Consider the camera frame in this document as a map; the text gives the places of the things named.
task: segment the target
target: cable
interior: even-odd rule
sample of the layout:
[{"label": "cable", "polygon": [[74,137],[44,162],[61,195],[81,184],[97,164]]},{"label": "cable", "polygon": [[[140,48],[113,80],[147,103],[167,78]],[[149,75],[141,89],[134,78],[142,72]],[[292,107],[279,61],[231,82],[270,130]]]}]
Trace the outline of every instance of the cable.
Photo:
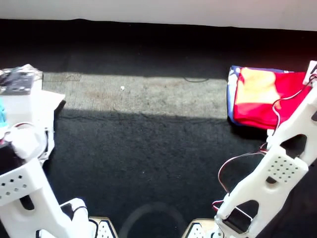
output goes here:
[{"label": "cable", "polygon": [[199,81],[195,81],[195,80],[189,80],[188,78],[186,77],[183,77],[183,79],[185,79],[185,81],[189,82],[189,83],[203,83],[203,82],[206,82],[208,80],[210,80],[210,78],[205,78],[203,80],[199,80]]},{"label": "cable", "polygon": [[215,202],[212,203],[212,208],[213,208],[214,211],[217,212],[219,210],[219,208],[216,207],[215,205],[220,204],[220,203],[223,203],[223,200],[218,200],[218,201],[215,201]]},{"label": "cable", "polygon": [[250,156],[250,155],[258,155],[258,154],[261,154],[261,155],[265,155],[265,152],[262,152],[262,151],[258,151],[258,152],[249,152],[249,153],[245,153],[245,154],[242,154],[242,155],[238,155],[238,156],[235,156],[235,157],[232,157],[230,159],[228,159],[226,162],[224,162],[224,164],[220,167],[219,171],[218,171],[218,180],[219,180],[219,183],[220,185],[223,187],[223,189],[230,195],[230,191],[227,189],[227,187],[224,185],[224,183],[221,181],[221,178],[220,178],[220,175],[221,175],[221,172],[222,170],[226,167],[227,164],[229,164],[231,161],[235,160],[235,159],[238,159],[238,158],[241,158],[241,157],[245,157],[245,156]]},{"label": "cable", "polygon": [[98,224],[96,221],[94,221],[93,219],[88,219],[88,221],[89,221],[89,222],[92,222],[92,223],[94,223],[94,224],[96,225],[95,238],[97,238],[97,236],[98,236],[99,224]]},{"label": "cable", "polygon": [[73,211],[73,214],[75,214],[75,212],[77,212],[79,209],[82,209],[82,208],[85,208],[88,212],[88,209],[86,206],[80,206],[80,207],[77,207],[74,211]]},{"label": "cable", "polygon": [[295,93],[294,95],[290,96],[290,97],[286,97],[286,98],[280,98],[280,99],[277,99],[273,104],[272,104],[272,110],[274,112],[274,114],[276,115],[277,117],[277,120],[276,120],[276,125],[275,125],[275,129],[274,129],[274,132],[272,135],[275,134],[276,130],[279,128],[280,124],[281,124],[281,116],[280,114],[277,112],[277,110],[275,109],[275,104],[277,102],[280,102],[280,101],[283,101],[283,100],[290,100],[292,98],[295,98],[296,96],[298,96],[300,93],[303,92],[303,90],[314,80],[314,79],[317,79],[317,74],[312,74],[310,77],[309,77],[309,81],[307,84],[304,85],[304,87],[299,90],[297,93]]}]

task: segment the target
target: red bag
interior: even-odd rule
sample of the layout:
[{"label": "red bag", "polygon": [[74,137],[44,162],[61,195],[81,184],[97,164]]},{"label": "red bag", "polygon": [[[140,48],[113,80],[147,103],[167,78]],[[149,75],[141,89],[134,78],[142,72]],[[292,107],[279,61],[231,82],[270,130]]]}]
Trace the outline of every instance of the red bag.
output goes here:
[{"label": "red bag", "polygon": [[[305,74],[241,69],[233,108],[234,119],[244,125],[275,129],[277,117],[272,110],[272,104],[303,89]],[[310,90],[311,87],[305,87],[296,97],[276,102],[275,108],[280,114],[280,123],[289,119]]]}]

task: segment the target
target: gray carpet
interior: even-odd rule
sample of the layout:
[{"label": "gray carpet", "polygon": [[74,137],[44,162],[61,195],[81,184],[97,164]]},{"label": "gray carpet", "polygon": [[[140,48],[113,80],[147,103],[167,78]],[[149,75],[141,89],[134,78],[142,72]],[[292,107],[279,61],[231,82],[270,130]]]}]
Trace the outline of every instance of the gray carpet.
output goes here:
[{"label": "gray carpet", "polygon": [[[110,217],[118,231],[144,204],[161,202],[181,214],[175,221],[153,211],[129,237],[178,237],[192,219],[212,218],[211,202],[224,196],[221,164],[265,139],[263,131],[227,121],[231,65],[306,71],[316,55],[317,34],[310,32],[1,23],[12,31],[19,26],[22,36],[33,24],[41,35],[3,43],[0,67],[30,63],[44,71],[45,90],[66,94],[45,165],[59,202],[81,197],[90,215]],[[258,161],[233,163],[224,181],[233,187]]]}]

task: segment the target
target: carpet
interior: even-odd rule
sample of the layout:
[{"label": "carpet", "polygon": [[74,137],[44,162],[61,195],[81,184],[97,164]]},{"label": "carpet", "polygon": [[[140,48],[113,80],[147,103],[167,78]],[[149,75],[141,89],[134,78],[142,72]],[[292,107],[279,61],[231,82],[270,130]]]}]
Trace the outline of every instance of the carpet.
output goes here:
[{"label": "carpet", "polygon": [[[265,132],[227,121],[231,65],[306,71],[316,55],[307,47],[312,32],[81,20],[1,24],[30,38],[5,41],[0,67],[30,63],[44,72],[45,90],[66,94],[56,114],[56,149],[44,167],[58,201],[84,199],[91,216],[109,217],[117,231],[146,204],[178,214],[153,209],[129,237],[179,237],[191,220],[212,218],[211,202],[225,194],[217,180],[222,163],[265,140]],[[42,35],[31,36],[31,25]],[[260,159],[232,163],[223,180],[233,188]]]}]

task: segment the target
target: black wire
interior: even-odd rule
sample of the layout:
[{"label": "black wire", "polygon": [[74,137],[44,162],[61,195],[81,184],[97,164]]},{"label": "black wire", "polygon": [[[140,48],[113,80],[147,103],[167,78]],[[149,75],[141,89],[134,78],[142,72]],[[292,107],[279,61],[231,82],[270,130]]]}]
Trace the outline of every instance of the black wire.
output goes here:
[{"label": "black wire", "polygon": [[96,233],[95,233],[95,238],[97,238],[98,236],[98,229],[99,229],[99,225],[96,221],[94,221],[93,219],[88,219],[89,222],[92,222],[96,225]]},{"label": "black wire", "polygon": [[[80,207],[77,207],[77,208],[73,211],[73,213],[75,214],[75,212],[77,212],[79,209],[82,209],[82,208],[85,208],[85,209],[87,210],[87,212],[88,212],[88,209],[87,209],[86,206],[80,206]],[[94,224],[97,226],[97,227],[96,227],[96,233],[95,233],[95,238],[97,238],[98,228],[99,228],[98,223],[97,223],[96,221],[92,220],[92,219],[88,219],[88,221],[94,223]]]},{"label": "black wire", "polygon": [[87,212],[88,212],[88,209],[87,209],[87,207],[86,206],[80,206],[80,207],[77,207],[74,211],[73,211],[73,213],[75,214],[75,212],[77,212],[79,209],[81,209],[81,208],[85,208],[86,210],[87,210]]},{"label": "black wire", "polygon": [[200,81],[195,81],[195,80],[189,80],[186,77],[183,77],[183,79],[185,79],[187,82],[190,82],[190,83],[203,83],[203,82],[206,82],[206,81],[210,80],[210,78],[205,78],[205,79],[200,80]]}]

